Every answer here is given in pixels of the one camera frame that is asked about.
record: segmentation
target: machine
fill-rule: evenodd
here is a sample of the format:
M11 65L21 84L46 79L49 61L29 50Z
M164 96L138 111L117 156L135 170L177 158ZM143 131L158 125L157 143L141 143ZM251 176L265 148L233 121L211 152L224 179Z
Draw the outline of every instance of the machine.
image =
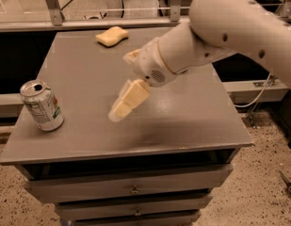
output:
M190 66L205 65L236 51L291 88L290 24L254 0L193 0L189 19L189 24L179 24L124 56L141 81L161 87ZM109 113L112 121L120 121L147 99L149 89L137 85L139 81L126 83Z

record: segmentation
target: terrazzo floor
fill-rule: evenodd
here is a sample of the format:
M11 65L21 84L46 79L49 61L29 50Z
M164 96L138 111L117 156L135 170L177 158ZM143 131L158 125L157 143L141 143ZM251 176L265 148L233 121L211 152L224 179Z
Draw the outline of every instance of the terrazzo floor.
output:
M291 150L268 110L259 111L255 120L257 129L244 120L255 146L234 158L234 171L212 191L213 200L192 226L291 225L291 197L279 175L282 170L291 180ZM54 206L26 193L24 182L15 168L0 166L0 226L60 225Z

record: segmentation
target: drawer handle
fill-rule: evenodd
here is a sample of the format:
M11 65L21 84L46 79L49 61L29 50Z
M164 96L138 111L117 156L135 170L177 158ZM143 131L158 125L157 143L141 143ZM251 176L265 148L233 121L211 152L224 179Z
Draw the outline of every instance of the drawer handle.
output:
M138 210L135 212L135 216L136 217L140 217L140 216L142 216L142 214L141 214L141 212L139 212Z
M137 190L136 186L133 186L133 190L130 191L131 195L138 195L139 194L139 190Z

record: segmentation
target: yellow sponge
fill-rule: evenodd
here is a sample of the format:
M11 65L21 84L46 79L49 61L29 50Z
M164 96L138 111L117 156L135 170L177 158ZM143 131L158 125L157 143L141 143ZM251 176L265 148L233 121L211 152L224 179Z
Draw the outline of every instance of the yellow sponge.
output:
M128 38L128 32L119 26L113 26L106 32L96 35L96 40L106 47L115 46L121 40Z
M141 79L131 82L128 80L123 86L119 98L112 106L108 117L111 121L120 121L134 108L141 105L150 96L149 85Z

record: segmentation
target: soda can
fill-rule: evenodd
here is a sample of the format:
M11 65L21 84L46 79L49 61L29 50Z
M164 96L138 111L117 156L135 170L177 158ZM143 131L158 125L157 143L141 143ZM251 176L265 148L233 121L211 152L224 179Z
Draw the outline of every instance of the soda can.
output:
M57 129L64 121L57 98L41 80L31 80L21 87L21 98L42 131Z

